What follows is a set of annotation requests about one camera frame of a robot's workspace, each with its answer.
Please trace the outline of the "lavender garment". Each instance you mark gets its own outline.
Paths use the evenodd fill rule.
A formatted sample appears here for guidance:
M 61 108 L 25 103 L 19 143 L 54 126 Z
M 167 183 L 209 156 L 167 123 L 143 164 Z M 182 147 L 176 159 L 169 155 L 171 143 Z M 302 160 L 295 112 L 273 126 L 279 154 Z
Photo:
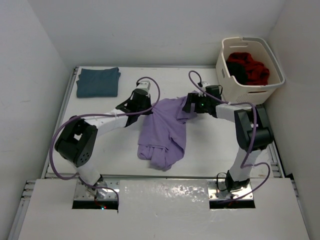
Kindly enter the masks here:
M 144 118 L 138 139 L 137 156 L 149 160 L 153 169 L 167 171 L 185 155 L 188 120 L 195 112 L 183 111 L 186 96 L 164 98 Z

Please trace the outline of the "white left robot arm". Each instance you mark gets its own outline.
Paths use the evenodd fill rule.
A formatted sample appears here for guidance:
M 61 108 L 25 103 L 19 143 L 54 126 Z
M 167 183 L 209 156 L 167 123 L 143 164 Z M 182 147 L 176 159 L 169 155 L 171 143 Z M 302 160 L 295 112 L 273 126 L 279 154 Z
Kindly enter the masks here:
M 54 149 L 69 161 L 80 180 L 92 191 L 106 186 L 103 177 L 90 163 L 97 137 L 135 123 L 139 116 L 152 113 L 151 97 L 146 88 L 136 88 L 131 96 L 110 112 L 75 116 L 66 123 Z

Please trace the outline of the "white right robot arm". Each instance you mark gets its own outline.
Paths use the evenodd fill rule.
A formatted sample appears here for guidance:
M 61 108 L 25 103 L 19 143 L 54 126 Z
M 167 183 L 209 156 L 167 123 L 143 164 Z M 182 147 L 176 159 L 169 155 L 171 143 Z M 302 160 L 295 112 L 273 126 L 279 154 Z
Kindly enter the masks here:
M 252 168 L 259 165 L 256 163 L 258 156 L 274 140 L 265 108 L 251 103 L 223 101 L 220 87 L 209 85 L 200 92 L 188 93 L 182 110 L 186 113 L 209 114 L 234 123 L 238 152 L 226 173 L 224 184 L 228 192 L 246 187 Z

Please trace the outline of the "blue t shirt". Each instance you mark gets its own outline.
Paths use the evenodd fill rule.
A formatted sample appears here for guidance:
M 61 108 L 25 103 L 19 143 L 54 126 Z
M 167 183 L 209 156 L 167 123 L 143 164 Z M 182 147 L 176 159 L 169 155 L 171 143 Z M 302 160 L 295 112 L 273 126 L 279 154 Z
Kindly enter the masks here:
M 82 69 L 76 82 L 77 98 L 115 98 L 118 96 L 121 73 L 118 67 L 110 69 Z

